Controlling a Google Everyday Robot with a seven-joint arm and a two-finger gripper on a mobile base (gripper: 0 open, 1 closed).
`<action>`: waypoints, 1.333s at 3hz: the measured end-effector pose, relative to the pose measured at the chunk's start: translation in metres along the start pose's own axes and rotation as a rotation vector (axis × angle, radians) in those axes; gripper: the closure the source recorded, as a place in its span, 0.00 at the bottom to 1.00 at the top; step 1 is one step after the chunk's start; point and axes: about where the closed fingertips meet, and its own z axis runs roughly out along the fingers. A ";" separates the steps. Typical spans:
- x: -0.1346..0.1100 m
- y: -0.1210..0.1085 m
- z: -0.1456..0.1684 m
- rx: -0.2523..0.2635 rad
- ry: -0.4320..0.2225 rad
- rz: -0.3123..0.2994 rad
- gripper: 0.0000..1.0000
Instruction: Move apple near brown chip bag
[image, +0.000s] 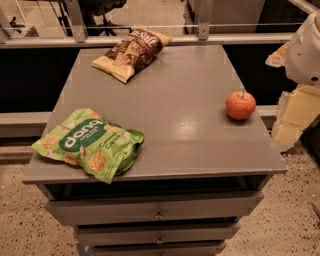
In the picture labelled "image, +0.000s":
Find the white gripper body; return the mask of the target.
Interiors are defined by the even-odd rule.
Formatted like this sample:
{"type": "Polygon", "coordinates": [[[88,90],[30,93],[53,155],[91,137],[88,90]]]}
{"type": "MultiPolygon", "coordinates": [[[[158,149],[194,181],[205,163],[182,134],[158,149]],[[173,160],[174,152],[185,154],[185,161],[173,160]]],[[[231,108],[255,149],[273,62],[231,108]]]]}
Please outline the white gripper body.
{"type": "Polygon", "coordinates": [[[286,75],[299,84],[320,84],[320,11],[310,14],[289,41],[286,75]]]}

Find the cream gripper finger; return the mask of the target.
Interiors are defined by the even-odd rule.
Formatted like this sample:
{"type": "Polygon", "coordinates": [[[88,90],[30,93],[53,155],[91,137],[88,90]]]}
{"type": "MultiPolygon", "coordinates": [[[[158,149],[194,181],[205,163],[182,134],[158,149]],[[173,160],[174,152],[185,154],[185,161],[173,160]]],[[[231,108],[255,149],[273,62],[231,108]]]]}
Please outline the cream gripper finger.
{"type": "Polygon", "coordinates": [[[286,42],[267,57],[265,64],[275,68],[285,67],[287,64],[288,47],[289,43],[286,42]]]}
{"type": "Polygon", "coordinates": [[[320,87],[299,84],[291,93],[283,92],[272,127],[271,147],[286,152],[320,115],[320,87]]]}

